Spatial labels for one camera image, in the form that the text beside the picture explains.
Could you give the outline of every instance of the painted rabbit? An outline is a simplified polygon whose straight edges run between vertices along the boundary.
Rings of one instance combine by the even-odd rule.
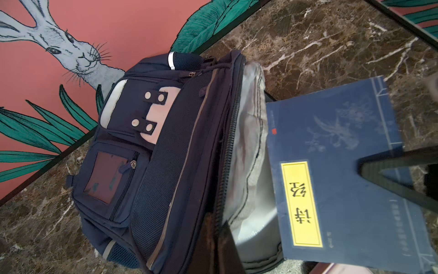
[[[0,11],[0,42],[32,41],[51,53],[64,68],[75,73],[94,89],[102,85],[106,98],[111,86],[124,74],[118,68],[101,63],[98,49],[87,42],[77,41],[71,34],[58,27],[49,12],[48,0],[20,0],[36,22],[35,27],[21,24]]]

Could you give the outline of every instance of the zipper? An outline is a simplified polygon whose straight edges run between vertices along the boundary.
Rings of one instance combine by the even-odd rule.
[[[228,185],[228,178],[230,175],[231,155],[233,153],[234,136],[235,136],[236,125],[237,125],[237,114],[239,113],[239,102],[240,102],[240,92],[241,92],[242,78],[244,71],[243,70],[244,62],[245,59],[243,57],[239,68],[239,76],[238,76],[237,88],[236,88],[237,92],[233,102],[233,109],[232,109],[231,123],[230,123],[230,133],[226,141],[224,165],[222,168],[222,177],[218,187],[218,195],[217,195],[218,202],[215,208],[216,214],[215,214],[215,222],[214,222],[214,230],[213,230],[214,236],[216,238],[219,237],[219,228],[222,224],[223,210],[225,206],[226,188]]]
[[[181,77],[179,77],[179,79],[182,79],[182,80],[185,80],[185,79],[191,79],[191,78],[193,78],[193,77],[195,77],[195,76],[199,76],[199,75],[201,75],[201,74],[202,74],[202,72],[199,72],[199,71],[191,71],[191,72],[189,72],[188,75],[186,75],[186,76],[181,76]]]
[[[270,267],[268,267],[268,268],[266,268],[266,269],[264,269],[264,270],[262,270],[262,271],[255,272],[255,273],[253,273],[253,274],[263,274],[263,273],[269,272],[269,271],[271,271],[272,269],[274,269],[274,268],[276,268],[277,266],[279,266],[280,264],[282,264],[284,261],[285,261],[285,259],[281,259],[280,261],[276,262],[275,264],[271,265]]]
[[[111,213],[111,216],[109,218],[110,221],[114,221],[114,217],[116,216],[116,212],[119,209],[120,205],[122,204],[123,199],[126,196],[126,193],[128,192],[129,186],[131,185],[132,178],[134,177],[135,168],[137,167],[137,159],[138,159],[139,155],[140,155],[140,153],[138,153],[137,151],[134,152],[134,156],[132,157],[132,161],[129,163],[131,166],[131,171],[129,171],[128,180],[125,184],[125,187],[123,188],[123,192],[120,195],[119,199],[117,200],[117,203],[116,203],[116,205]]]

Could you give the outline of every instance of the book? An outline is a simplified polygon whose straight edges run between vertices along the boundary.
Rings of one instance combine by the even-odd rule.
[[[358,160],[403,151],[382,77],[267,103],[271,164],[287,259],[409,274],[436,264],[421,208],[358,174]],[[408,168],[393,177],[412,186]]]

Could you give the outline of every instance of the pink wall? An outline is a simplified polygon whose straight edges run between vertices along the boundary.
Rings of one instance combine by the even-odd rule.
[[[185,21],[207,0],[51,0],[49,10],[57,25],[78,41],[105,43],[111,67],[127,70],[140,59],[169,51]],[[0,10],[28,26],[32,17],[18,0],[0,1]],[[40,45],[30,41],[0,43],[2,81],[0,107],[40,118],[25,100],[52,111],[68,122],[79,124],[67,113],[58,96],[59,85],[83,110],[97,120],[95,90],[87,83],[63,76],[67,70]],[[56,144],[61,150],[66,146]],[[0,150],[49,152],[14,141],[0,134]],[[0,171],[30,163],[0,163]],[[31,174],[0,183],[0,199]]]

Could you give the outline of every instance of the green leaf painting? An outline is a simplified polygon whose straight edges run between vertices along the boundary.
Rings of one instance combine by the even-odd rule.
[[[15,120],[13,117],[5,114],[3,111],[0,112],[0,132],[9,138],[24,144],[55,153],[61,153],[61,151],[46,137],[28,127],[26,124],[23,124]]]
[[[31,105],[46,121],[67,134],[67,136],[72,138],[73,140],[79,140],[82,136],[84,136],[85,133],[82,132],[82,130],[78,129],[77,127],[60,118],[59,116],[33,104],[29,100],[26,100],[26,102],[28,102],[28,104]]]
[[[381,2],[388,7],[418,7],[437,3],[437,0],[384,0]]]
[[[23,176],[27,173],[31,173],[37,170],[40,170],[42,167],[47,165],[51,160],[45,160],[42,162],[34,163],[34,164],[28,164],[26,166],[13,168],[10,170],[2,171],[0,172],[0,182],[4,182],[7,180],[14,179],[16,177]]]
[[[97,107],[97,113],[100,114],[100,111],[103,108],[102,85],[98,85],[96,89],[96,107]]]
[[[63,85],[59,87],[61,102],[68,113],[84,128],[92,130],[97,126],[88,114],[86,114],[68,95]],[[4,182],[30,172],[37,171],[53,160],[61,150],[52,142],[71,146],[80,139],[84,132],[70,124],[54,113],[27,101],[46,121],[27,116],[0,107],[0,133],[17,140],[21,143],[45,149],[56,154],[33,153],[25,151],[0,151],[0,163],[25,163],[22,167],[13,168],[0,172],[0,182]],[[98,111],[103,106],[102,87],[96,90],[96,106]]]
[[[193,52],[256,2],[255,0],[213,0],[202,6],[182,27],[171,51]]]
[[[0,151],[0,163],[37,162],[55,157],[56,155],[25,151]]]
[[[419,24],[421,22],[429,21],[429,20],[437,20],[438,19],[438,7],[428,9],[425,11],[414,12],[411,14],[406,14],[405,18],[414,24]]]
[[[88,114],[85,113],[73,100],[67,95],[63,85],[59,86],[59,97],[61,98],[62,105],[70,113],[70,115],[84,128],[92,130],[97,126],[96,121],[91,119]]]
[[[425,31],[427,31],[428,33],[434,35],[434,36],[438,36],[438,25],[437,26],[431,26],[431,27],[427,27],[427,28],[423,28]]]
[[[29,128],[41,134],[42,136],[46,137],[49,141],[53,141],[67,146],[71,146],[74,143],[74,140],[68,137],[66,134],[64,134],[61,130],[57,129],[53,125],[46,123],[40,119],[23,115],[18,112],[6,110],[4,108],[0,108],[0,113],[9,116],[10,118],[13,118],[18,122],[28,126]]]

